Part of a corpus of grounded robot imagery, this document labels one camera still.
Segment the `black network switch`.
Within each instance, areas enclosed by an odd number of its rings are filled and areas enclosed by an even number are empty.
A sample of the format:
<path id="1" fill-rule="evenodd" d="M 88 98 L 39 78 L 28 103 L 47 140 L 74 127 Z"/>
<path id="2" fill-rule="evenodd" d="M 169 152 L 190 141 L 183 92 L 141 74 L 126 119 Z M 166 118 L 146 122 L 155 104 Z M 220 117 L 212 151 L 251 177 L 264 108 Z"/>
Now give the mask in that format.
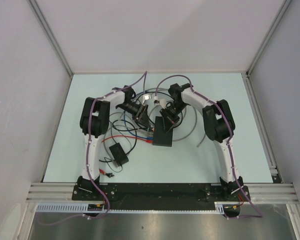
<path id="1" fill-rule="evenodd" d="M 173 144 L 173 131 L 165 132 L 164 120 L 161 116 L 155 117 L 154 132 L 152 145 L 160 147 L 172 147 Z"/>

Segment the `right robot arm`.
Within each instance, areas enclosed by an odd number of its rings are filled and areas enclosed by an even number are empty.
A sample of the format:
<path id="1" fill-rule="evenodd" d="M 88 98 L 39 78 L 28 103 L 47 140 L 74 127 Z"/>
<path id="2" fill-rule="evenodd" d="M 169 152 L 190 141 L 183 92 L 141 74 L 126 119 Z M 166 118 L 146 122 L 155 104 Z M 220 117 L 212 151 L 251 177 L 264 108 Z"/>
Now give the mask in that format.
<path id="1" fill-rule="evenodd" d="M 244 183 L 235 163 L 233 137 L 236 128 L 232 112 L 226 100 L 213 101 L 196 92 L 189 83 L 171 85 L 168 93 L 173 102 L 160 110 L 165 133 L 179 122 L 179 114 L 186 106 L 192 106 L 202 113 L 206 137 L 214 143 L 219 159 L 221 176 L 220 194 L 232 201 L 243 189 Z"/>

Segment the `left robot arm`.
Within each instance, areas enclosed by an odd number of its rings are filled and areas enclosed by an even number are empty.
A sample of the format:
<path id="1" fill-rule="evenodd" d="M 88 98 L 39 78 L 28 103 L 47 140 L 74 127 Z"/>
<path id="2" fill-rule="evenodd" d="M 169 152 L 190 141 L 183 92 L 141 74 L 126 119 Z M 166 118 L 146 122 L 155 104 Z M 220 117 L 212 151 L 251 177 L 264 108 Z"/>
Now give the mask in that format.
<path id="1" fill-rule="evenodd" d="M 136 96 L 131 86 L 113 88 L 111 92 L 102 97 L 88 97 L 85 99 L 79 126 L 84 134 L 85 163 L 77 186 L 90 200 L 100 196 L 99 187 L 99 153 L 103 137 L 108 131 L 110 111 L 120 108 L 130 113 L 132 119 L 146 129 L 151 127 L 148 116 L 148 105 L 133 102 Z"/>

